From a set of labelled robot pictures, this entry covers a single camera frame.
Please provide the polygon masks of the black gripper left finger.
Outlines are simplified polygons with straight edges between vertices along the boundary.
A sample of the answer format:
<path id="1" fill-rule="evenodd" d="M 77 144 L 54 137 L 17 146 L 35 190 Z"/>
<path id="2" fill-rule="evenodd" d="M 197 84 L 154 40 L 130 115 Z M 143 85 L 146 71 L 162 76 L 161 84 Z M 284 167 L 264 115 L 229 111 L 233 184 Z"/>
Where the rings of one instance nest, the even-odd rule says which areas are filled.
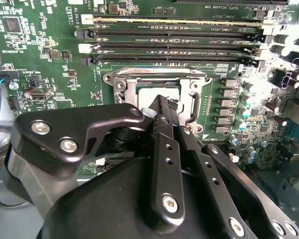
<path id="1" fill-rule="evenodd" d="M 25 113 L 14 122 L 6 167 L 45 220 L 62 196 L 82 185 L 78 169 L 89 156 L 128 149 L 136 155 L 126 160 L 180 161 L 178 125 L 176 106 L 160 95 L 146 111 L 115 104 Z"/>

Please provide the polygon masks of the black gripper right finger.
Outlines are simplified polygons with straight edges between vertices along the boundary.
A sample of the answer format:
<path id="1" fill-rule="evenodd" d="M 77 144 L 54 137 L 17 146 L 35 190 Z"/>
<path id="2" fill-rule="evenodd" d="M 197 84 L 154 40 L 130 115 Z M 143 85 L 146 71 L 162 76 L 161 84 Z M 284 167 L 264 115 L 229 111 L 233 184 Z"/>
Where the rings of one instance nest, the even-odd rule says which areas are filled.
<path id="1" fill-rule="evenodd" d="M 184 224 L 173 239 L 299 239 L 299 228 L 229 157 L 178 125 Z"/>

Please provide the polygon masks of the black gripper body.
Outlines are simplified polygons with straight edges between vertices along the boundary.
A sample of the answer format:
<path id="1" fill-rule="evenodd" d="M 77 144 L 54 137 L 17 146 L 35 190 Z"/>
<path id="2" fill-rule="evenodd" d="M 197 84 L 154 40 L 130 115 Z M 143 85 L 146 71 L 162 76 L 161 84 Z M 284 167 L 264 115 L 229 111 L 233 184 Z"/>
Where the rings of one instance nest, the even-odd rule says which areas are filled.
<path id="1" fill-rule="evenodd" d="M 43 239 L 224 239 L 227 224 L 203 180 L 179 159 L 128 159 L 62 196 Z"/>

